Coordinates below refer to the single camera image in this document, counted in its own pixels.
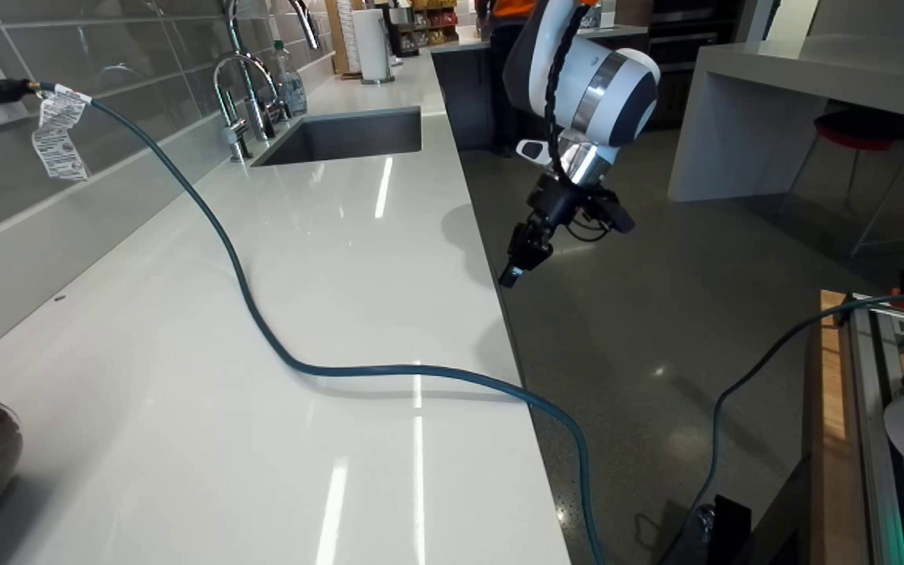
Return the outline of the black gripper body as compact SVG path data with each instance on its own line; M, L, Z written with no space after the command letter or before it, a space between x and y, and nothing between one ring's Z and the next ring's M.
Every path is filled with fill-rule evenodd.
M556 175L540 175L529 198L530 217L515 225L510 242L512 265L544 265L554 255L554 233L577 213L601 221L606 230L630 233L634 221L619 194L603 185L568 185Z

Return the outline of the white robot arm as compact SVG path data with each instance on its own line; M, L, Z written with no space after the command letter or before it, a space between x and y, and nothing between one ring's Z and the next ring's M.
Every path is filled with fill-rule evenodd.
M515 225L500 281L512 290L554 255L560 225L583 217L603 235L634 221L603 185L619 152L651 121L660 65L638 46L603 46L577 35L581 0L538 0L515 41L501 84L515 111L540 117L545 139L521 139L515 155L540 165L529 221Z

